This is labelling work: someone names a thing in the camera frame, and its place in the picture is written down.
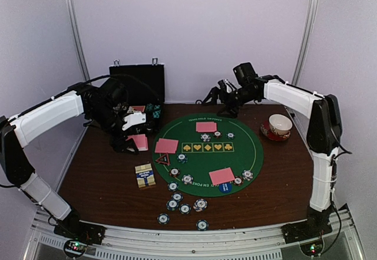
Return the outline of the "red-backed card deck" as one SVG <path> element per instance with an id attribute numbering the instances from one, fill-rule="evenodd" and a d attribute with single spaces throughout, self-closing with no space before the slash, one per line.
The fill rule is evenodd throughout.
<path id="1" fill-rule="evenodd" d="M 145 134 L 130 135 L 127 141 L 133 140 L 139 151 L 148 150 L 148 138 Z"/>

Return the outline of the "black orange chips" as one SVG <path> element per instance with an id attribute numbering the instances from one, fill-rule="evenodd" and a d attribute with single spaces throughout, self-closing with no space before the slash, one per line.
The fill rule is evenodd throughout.
<path id="1" fill-rule="evenodd" d="M 243 184 L 243 178 L 240 176 L 236 176 L 234 178 L 233 184 L 236 186 L 241 186 Z"/>
<path id="2" fill-rule="evenodd" d="M 221 132 L 220 131 L 215 131 L 214 133 L 213 133 L 213 136 L 215 137 L 215 138 L 221 138 L 221 136 L 222 136 L 222 134 L 221 134 Z"/>
<path id="3" fill-rule="evenodd" d="M 178 168 L 171 168 L 169 171 L 169 175 L 171 177 L 178 177 L 180 175 L 180 169 Z"/>

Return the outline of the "dealt red card top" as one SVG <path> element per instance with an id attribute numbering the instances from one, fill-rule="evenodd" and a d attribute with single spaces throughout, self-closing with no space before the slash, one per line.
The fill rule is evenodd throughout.
<path id="1" fill-rule="evenodd" d="M 217 131 L 217 123 L 213 121 L 197 122 L 196 132 L 198 133 L 214 133 Z"/>

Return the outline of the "dealt red card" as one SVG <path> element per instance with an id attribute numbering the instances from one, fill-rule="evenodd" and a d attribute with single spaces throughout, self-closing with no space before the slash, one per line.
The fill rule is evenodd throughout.
<path id="1" fill-rule="evenodd" d="M 230 167 L 209 172 L 209 176 L 214 186 L 232 182 L 235 179 L 233 171 Z"/>
<path id="2" fill-rule="evenodd" d="M 197 122 L 196 132 L 198 133 L 214 133 L 217 131 L 217 123 L 213 121 Z"/>
<path id="3" fill-rule="evenodd" d="M 178 148 L 178 140 L 160 138 L 156 142 L 155 153 L 175 154 Z"/>

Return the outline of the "blue tan chips mat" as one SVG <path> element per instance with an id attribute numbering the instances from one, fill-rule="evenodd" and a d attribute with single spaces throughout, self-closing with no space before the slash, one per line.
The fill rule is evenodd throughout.
<path id="1" fill-rule="evenodd" d="M 202 141 L 209 141 L 210 140 L 210 136 L 206 133 L 201 134 L 200 138 L 202 139 Z"/>
<path id="2" fill-rule="evenodd" d="M 194 181 L 194 178 L 192 175 L 183 175 L 183 177 L 181 178 L 181 181 L 185 184 L 185 185 L 192 185 L 193 184 L 193 181 Z"/>

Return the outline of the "dealt red card bottom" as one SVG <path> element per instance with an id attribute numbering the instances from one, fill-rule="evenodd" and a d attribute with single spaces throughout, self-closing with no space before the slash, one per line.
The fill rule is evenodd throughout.
<path id="1" fill-rule="evenodd" d="M 230 167 L 209 172 L 209 176 L 214 186 L 232 182 L 235 179 L 233 171 Z"/>

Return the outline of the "blue tan chips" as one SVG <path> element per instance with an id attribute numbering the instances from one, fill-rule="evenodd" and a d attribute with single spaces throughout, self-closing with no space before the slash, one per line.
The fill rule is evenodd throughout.
<path id="1" fill-rule="evenodd" d="M 254 178 L 254 174 L 251 170 L 244 170 L 242 172 L 242 178 L 246 181 L 251 181 Z"/>

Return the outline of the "blue small blind button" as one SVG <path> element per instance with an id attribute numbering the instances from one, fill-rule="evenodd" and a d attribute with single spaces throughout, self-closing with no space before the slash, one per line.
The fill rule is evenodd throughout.
<path id="1" fill-rule="evenodd" d="M 228 194 L 232 191 L 233 186 L 231 183 L 222 183 L 219 185 L 219 191 L 223 194 Z"/>

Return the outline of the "blue tan chip stack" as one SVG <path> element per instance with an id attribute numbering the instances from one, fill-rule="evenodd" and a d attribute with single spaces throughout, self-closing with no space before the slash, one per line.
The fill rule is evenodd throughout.
<path id="1" fill-rule="evenodd" d="M 208 202 L 205 199 L 197 199 L 194 202 L 193 209 L 196 212 L 202 212 L 204 211 L 208 206 Z"/>

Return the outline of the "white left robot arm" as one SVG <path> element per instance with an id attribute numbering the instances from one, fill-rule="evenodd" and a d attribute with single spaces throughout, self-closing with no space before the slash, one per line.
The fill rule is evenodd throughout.
<path id="1" fill-rule="evenodd" d="M 124 86 L 115 79 L 99 87 L 80 82 L 17 115 L 1 117 L 1 166 L 9 187 L 46 210 L 72 239 L 85 232 L 79 213 L 37 173 L 25 150 L 57 126 L 83 116 L 110 136 L 116 152 L 138 153 L 128 132 L 147 119 L 143 112 L 129 111 L 122 101 L 124 93 Z"/>

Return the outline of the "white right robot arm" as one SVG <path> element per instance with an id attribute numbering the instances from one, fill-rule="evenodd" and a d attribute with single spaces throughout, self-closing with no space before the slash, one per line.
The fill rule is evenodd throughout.
<path id="1" fill-rule="evenodd" d="M 239 108 L 250 101 L 277 102 L 304 115 L 309 120 L 306 142 L 313 157 L 313 189 L 309 207 L 324 212 L 333 205 L 336 163 L 342 146 L 342 122 L 336 96 L 321 95 L 293 86 L 276 75 L 248 75 L 236 88 L 227 80 L 218 82 L 198 104 L 223 103 L 218 116 L 235 118 Z"/>

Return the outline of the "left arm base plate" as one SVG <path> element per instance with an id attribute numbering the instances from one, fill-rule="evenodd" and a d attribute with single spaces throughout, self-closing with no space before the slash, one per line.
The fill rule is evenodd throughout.
<path id="1" fill-rule="evenodd" d="M 80 222 L 78 232 L 73 232 L 72 229 L 64 229 L 60 225 L 57 225 L 54 228 L 54 233 L 56 235 L 64 236 L 70 239 L 76 239 L 89 245 L 101 245 L 102 240 L 105 236 L 105 231 L 106 228 L 104 226 L 84 222 Z"/>

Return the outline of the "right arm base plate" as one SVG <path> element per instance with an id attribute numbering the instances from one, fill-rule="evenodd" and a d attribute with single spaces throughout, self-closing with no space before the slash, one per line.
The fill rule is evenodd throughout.
<path id="1" fill-rule="evenodd" d="M 318 238 L 321 234 L 331 233 L 333 231 L 330 225 L 310 226 L 307 222 L 288 223 L 281 227 L 285 243 L 294 243 L 306 241 L 312 238 Z"/>

